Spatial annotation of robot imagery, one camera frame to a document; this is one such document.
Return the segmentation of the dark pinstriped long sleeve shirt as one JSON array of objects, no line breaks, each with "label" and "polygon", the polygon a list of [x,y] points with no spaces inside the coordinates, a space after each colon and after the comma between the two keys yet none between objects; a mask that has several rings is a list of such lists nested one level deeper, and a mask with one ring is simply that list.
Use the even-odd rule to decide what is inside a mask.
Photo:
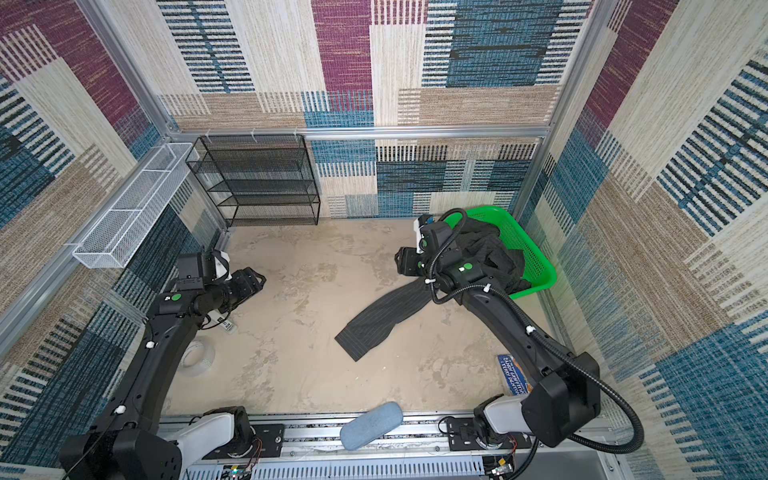
[{"label": "dark pinstriped long sleeve shirt", "polygon": [[[425,267],[435,256],[438,241],[447,236],[445,227],[435,225],[438,221],[431,221],[421,228]],[[335,336],[335,341],[352,360],[360,360],[381,344],[396,325],[433,301],[427,274],[412,278],[412,282],[384,294],[364,308]]]}]

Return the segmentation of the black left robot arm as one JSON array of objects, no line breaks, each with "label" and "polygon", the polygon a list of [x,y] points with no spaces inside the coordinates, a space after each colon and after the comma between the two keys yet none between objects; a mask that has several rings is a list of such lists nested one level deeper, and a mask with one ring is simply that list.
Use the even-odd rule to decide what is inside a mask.
[{"label": "black left robot arm", "polygon": [[160,294],[142,345],[119,386],[87,433],[67,438],[59,461],[67,479],[179,479],[189,465],[221,449],[249,454],[255,443],[245,409],[223,407],[204,414],[175,439],[158,435],[167,393],[187,347],[213,311],[233,312],[260,292],[263,275],[251,268],[215,282],[184,279]]}]

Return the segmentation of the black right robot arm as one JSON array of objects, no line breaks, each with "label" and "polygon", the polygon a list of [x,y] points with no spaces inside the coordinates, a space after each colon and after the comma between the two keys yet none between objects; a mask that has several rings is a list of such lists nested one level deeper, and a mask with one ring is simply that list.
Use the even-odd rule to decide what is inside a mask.
[{"label": "black right robot arm", "polygon": [[554,285],[554,267],[512,216],[497,207],[452,209],[414,222],[413,247],[395,256],[399,273],[418,276],[436,303],[471,312],[513,356],[528,390],[484,406],[479,424],[496,434],[529,432],[554,447],[576,441],[601,410],[599,367],[541,330],[518,299]]}]

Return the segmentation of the clear tape roll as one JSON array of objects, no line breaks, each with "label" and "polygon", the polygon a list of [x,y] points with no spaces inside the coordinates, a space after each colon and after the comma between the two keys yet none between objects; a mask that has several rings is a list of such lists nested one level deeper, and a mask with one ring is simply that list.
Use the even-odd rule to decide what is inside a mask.
[{"label": "clear tape roll", "polygon": [[195,339],[185,349],[177,372],[186,377],[200,376],[212,367],[215,357],[215,347],[210,339]]}]

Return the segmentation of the green plastic basket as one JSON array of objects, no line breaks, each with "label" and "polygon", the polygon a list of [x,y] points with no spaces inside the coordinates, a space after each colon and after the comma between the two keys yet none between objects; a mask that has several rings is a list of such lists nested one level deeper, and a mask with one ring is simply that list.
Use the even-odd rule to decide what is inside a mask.
[{"label": "green plastic basket", "polygon": [[432,300],[443,304],[469,295],[511,302],[553,286],[554,266],[507,211],[453,208],[435,224],[447,229],[425,273]]}]

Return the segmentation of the blue-grey fuzzy microphone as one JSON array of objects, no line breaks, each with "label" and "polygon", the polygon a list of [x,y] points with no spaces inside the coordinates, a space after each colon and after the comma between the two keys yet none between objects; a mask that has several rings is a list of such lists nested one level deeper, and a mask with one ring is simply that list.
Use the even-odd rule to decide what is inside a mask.
[{"label": "blue-grey fuzzy microphone", "polygon": [[399,427],[403,411],[396,402],[387,402],[344,425],[340,442],[348,451],[358,450]]}]

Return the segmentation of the colourful treehouse book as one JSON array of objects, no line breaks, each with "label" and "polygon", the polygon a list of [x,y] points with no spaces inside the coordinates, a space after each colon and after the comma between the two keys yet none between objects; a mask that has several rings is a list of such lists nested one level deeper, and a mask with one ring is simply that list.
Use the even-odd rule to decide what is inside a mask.
[{"label": "colourful treehouse book", "polygon": [[520,365],[510,354],[497,356],[504,394],[509,396],[521,396],[529,394],[533,387],[528,382]]}]

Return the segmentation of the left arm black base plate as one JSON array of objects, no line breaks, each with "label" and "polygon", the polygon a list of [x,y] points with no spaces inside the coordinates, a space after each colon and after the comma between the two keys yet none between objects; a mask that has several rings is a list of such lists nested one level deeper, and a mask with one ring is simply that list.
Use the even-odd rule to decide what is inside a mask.
[{"label": "left arm black base plate", "polygon": [[286,430],[284,424],[252,425],[252,430],[254,439],[243,459],[258,461],[281,456]]}]

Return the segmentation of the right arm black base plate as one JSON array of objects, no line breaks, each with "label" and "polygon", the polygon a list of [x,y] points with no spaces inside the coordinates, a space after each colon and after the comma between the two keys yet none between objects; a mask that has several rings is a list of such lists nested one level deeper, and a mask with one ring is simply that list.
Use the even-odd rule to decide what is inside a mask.
[{"label": "right arm black base plate", "polygon": [[450,451],[527,450],[532,446],[532,438],[519,432],[482,440],[475,431],[472,418],[444,416],[438,420],[437,428],[447,438]]}]

